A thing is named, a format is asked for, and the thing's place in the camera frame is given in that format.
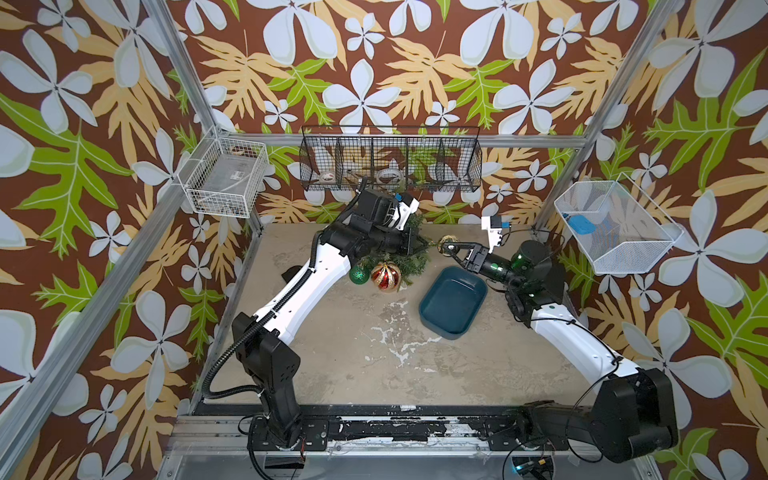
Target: blue plastic bin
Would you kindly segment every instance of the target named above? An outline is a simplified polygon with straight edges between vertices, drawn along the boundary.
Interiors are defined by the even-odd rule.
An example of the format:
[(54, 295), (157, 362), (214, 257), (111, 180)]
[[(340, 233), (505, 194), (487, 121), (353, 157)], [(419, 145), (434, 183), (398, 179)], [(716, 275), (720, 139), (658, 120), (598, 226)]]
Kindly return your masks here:
[(488, 287), (481, 278), (449, 266), (419, 304), (422, 323), (441, 337), (456, 340), (472, 325), (486, 293)]

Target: brown wall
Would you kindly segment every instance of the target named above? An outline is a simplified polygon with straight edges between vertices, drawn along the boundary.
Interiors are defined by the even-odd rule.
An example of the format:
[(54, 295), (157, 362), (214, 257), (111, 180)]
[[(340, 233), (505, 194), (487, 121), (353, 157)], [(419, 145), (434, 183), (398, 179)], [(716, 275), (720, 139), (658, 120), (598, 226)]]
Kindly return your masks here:
[[(552, 116), (552, 134), (581, 131), (639, 32), (647, 15), (647, 3), (625, 2), (631, 5), (620, 11), (613, 2), (543, 0), (515, 5), (509, 15), (520, 23), (506, 36), (504, 19), (493, 26), (484, 23), (483, 18), (502, 12), (491, 8), (492, 3), (322, 0), (309, 3), (300, 13), (283, 6), (257, 8), (254, 5), (263, 3), (244, 0), (227, 5), (218, 2), (219, 8), (208, 12), (189, 2), (171, 2), (169, 6), (176, 22), (190, 34), (187, 49), (198, 76), (215, 99), (214, 108), (220, 111), (222, 125), (232, 130), (283, 133), (298, 131), (305, 124), (345, 124), (344, 118), (353, 113), (355, 106), (340, 105), (347, 104), (344, 100), (349, 100), (355, 91), (355, 77), (361, 79), (362, 85), (370, 82), (366, 97), (376, 93), (378, 106), (372, 108), (382, 112), (374, 111), (373, 118), (363, 114), (359, 120), (362, 124), (391, 122), (402, 130), (405, 126), (438, 121), (430, 120), (436, 116), (431, 110), (437, 101), (443, 111), (452, 108), (449, 115), (455, 117), (445, 118), (452, 127), (479, 126), (482, 134), (497, 134), (499, 125), (521, 110), (520, 106), (502, 108), (513, 103), (511, 98), (517, 98), (512, 85), (518, 85), (526, 96), (530, 96), (533, 85), (541, 90), (535, 95), (537, 98), (556, 92), (554, 99), (550, 95), (538, 107), (542, 118)], [(375, 20), (370, 28), (373, 36), (368, 34), (365, 40), (373, 40), (372, 58), (366, 54), (364, 45), (354, 45), (354, 38), (359, 38), (354, 33), (356, 25), (362, 27), (368, 14)], [(313, 15), (322, 24), (315, 21), (316, 26), (309, 29), (309, 34), (295, 18), (290, 22), (292, 35), (284, 26), (273, 28), (287, 25), (285, 21), (290, 15)], [(188, 18), (200, 20), (194, 19), (190, 24)], [(406, 19), (404, 30), (399, 27), (402, 18)], [(567, 40), (572, 43), (564, 41), (564, 51), (558, 57), (558, 46), (553, 43), (569, 19), (573, 28)], [(490, 45), (482, 57), (476, 52), (482, 51), (477, 44), (483, 35), (477, 33), (491, 30)], [(323, 40), (324, 32), (328, 34), (327, 41)], [(505, 43), (510, 45), (508, 51)], [(520, 53), (526, 45), (530, 48)], [(372, 74), (365, 74), (365, 63)], [(506, 103), (497, 103), (501, 106), (495, 108), (494, 99), (503, 87), (508, 88), (499, 100), (506, 99)], [(286, 105), (286, 115), (282, 117), (285, 126), (275, 116), (281, 101)], [(539, 133), (531, 114), (518, 123), (519, 127), (505, 133)], [(543, 132), (548, 131), (545, 125), (545, 121), (538, 124)], [(297, 149), (272, 149), (270, 160), (275, 171), (266, 180), (264, 194), (258, 200), (259, 212), (268, 219), (275, 217), (278, 222), (327, 223), (351, 196), (305, 194), (296, 179), (297, 165), (290, 166), (297, 160), (297, 153)], [(486, 150), (479, 192), (453, 197), (419, 192), (422, 211), (428, 213), (428, 220), (439, 223), (478, 221), (484, 208), (486, 213), (515, 215), (516, 223), (530, 223), (557, 176), (563, 157), (567, 158), (563, 153)], [(538, 169), (532, 166), (535, 161)], [(525, 188), (531, 169), (541, 177), (541, 190)], [(488, 195), (493, 193), (492, 188), (500, 187), (510, 194), (497, 203), (497, 197)]]
[[(768, 475), (766, 120), (756, 127), (768, 85), (766, 14), (762, 0), (685, 2), (624, 96), (626, 116), (604, 131), (617, 148), (606, 142), (607, 156), (584, 166), (593, 178), (634, 175), (685, 240), (648, 274), (623, 278), (595, 276), (575, 242), (561, 256), (591, 328), (673, 382), (680, 445), (655, 455), (665, 478)], [(700, 38), (709, 46), (687, 54), (686, 72), (684, 50), (668, 47)], [(747, 106), (756, 113), (739, 116)]]
[[(61, 3), (0, 2), (3, 409), (34, 381), (51, 340), (77, 326), (78, 312), (157, 204), (167, 172), (200, 137), (138, 1), (117, 2), (120, 13), (112, 16), (104, 10), (112, 0), (75, 2), (63, 12), (68, 28), (75, 26), (72, 35), (62, 33), (61, 12), (52, 10)], [(128, 28), (136, 25), (150, 55), (140, 67), (129, 62), (136, 47)], [(114, 57), (124, 43), (129, 55), (120, 66)], [(48, 97), (46, 72), (69, 100), (65, 117)], [(111, 478), (156, 475), (249, 241), (242, 221), (205, 217), (203, 239), (198, 220), (179, 211), (16, 478), (101, 478), (105, 469)], [(202, 270), (199, 292), (192, 247), (210, 269)], [(166, 340), (160, 349), (158, 335)], [(108, 466), (113, 453), (116, 462)]]

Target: blue object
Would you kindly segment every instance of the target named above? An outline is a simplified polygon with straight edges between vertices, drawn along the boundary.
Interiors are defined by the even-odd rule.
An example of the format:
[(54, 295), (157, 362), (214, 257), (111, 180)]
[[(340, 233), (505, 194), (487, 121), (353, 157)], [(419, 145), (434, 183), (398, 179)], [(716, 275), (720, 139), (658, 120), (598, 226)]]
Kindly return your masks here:
[(443, 338), (464, 335), (488, 293), (478, 276), (457, 266), (444, 269), (419, 304), (422, 323)]
[(597, 228), (594, 223), (589, 221), (584, 215), (573, 215), (566, 220), (568, 225), (579, 235), (589, 235)]

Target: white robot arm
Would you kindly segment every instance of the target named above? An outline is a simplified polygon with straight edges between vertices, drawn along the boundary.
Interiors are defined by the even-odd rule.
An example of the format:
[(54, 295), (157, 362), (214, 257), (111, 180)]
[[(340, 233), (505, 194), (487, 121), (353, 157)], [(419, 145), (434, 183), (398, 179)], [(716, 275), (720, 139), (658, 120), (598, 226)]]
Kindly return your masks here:
[[(235, 343), (203, 380), (206, 398), (257, 392), (268, 412), (268, 439), (280, 447), (298, 442), (301, 410), (293, 392), (293, 376), (300, 358), (288, 344), (302, 321), (350, 266), (371, 250), (413, 254), (428, 245), (406, 225), (418, 201), (410, 196), (395, 200), (361, 190), (353, 201), (358, 203), (354, 212), (346, 215), (345, 210), (338, 221), (315, 236), (310, 260), (286, 287), (253, 316), (241, 313), (234, 320)], [(489, 229), (494, 230), (491, 225), (488, 223)], [(416, 239), (421, 240), (420, 247), (415, 246)], [(669, 379), (656, 369), (643, 370), (622, 358), (561, 305), (564, 271), (553, 266), (545, 245), (524, 242), (510, 260), (479, 243), (445, 243), (444, 248), (465, 269), (502, 282), (513, 315), (555, 346), (598, 391), (594, 407), (553, 402), (524, 406), (515, 420), (520, 442), (550, 436), (575, 439), (595, 444), (613, 462), (677, 443)], [(458, 257), (462, 248), (469, 250), (465, 259)], [(256, 386), (211, 392), (213, 376), (233, 353)]]
[[(363, 203), (365, 203), (368, 197), (364, 197)], [(393, 233), (393, 230), (398, 232), (406, 231), (406, 222), (419, 209), (419, 201), (410, 196), (403, 196), (401, 194), (395, 195), (392, 205), (388, 207), (388, 213), (384, 217), (383, 224), (389, 232)], [(350, 222), (355, 222), (356, 218), (350, 218)], [(354, 235), (355, 232), (349, 229), (349, 224), (343, 231), (343, 241), (336, 241), (338, 247), (332, 245), (332, 243), (320, 243), (317, 246), (316, 262), (314, 268), (310, 267), (310, 260), (304, 264), (299, 272), (288, 282), (280, 293), (278, 293), (267, 305), (261, 307), (254, 313), (256, 318), (264, 318), (265, 315), (273, 311), (273, 308), (278, 304), (281, 299), (294, 288), (304, 277), (307, 270), (312, 270), (313, 274), (308, 277), (300, 288), (289, 297), (287, 302), (282, 305), (278, 310), (274, 310), (273, 318), (264, 324), (264, 328), (273, 331), (280, 332), (278, 337), (286, 345), (290, 345), (293, 339), (296, 337), (296, 332), (301, 327), (302, 322), (314, 308), (317, 302), (323, 298), (323, 295), (333, 286), (334, 283), (349, 272), (352, 266), (350, 259), (354, 261), (355, 253), (357, 252), (343, 252), (341, 248), (349, 243), (349, 236)], [(409, 232), (409, 236), (402, 235), (390, 235), (395, 237), (400, 242), (408, 242), (409, 238), (413, 238), (413, 233)], [(385, 250), (389, 248), (392, 250), (394, 247), (400, 248), (401, 245), (394, 245), (392, 240), (385, 240)], [(405, 253), (409, 252), (409, 247), (405, 247)]]
[[(614, 359), (620, 357), (612, 349), (609, 352), (604, 343), (581, 328), (568, 308), (560, 303), (550, 303), (534, 310), (531, 315), (531, 328), (558, 349), (590, 384), (596, 383), (613, 371), (616, 367)], [(614, 375), (622, 377), (635, 373), (637, 364), (629, 359), (622, 359)], [(597, 392), (599, 389), (600, 383), (597, 383), (594, 390)]]

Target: evergreen garland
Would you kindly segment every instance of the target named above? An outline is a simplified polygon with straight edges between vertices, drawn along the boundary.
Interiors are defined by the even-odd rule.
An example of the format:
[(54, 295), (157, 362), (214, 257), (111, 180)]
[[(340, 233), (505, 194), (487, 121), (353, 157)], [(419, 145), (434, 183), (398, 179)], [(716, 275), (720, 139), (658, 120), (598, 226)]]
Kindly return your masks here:
[[(421, 227), (422, 223), (424, 223), (424, 215), (412, 215), (406, 222), (406, 225), (418, 229)], [(359, 265), (370, 272), (381, 262), (394, 263), (400, 269), (402, 281), (405, 282), (406, 285), (412, 285), (413, 281), (411, 280), (411, 276), (419, 276), (424, 273), (424, 269), (429, 260), (429, 249), (417, 253), (416, 255), (411, 255), (410, 257), (392, 253), (376, 252), (363, 257), (360, 260)]]

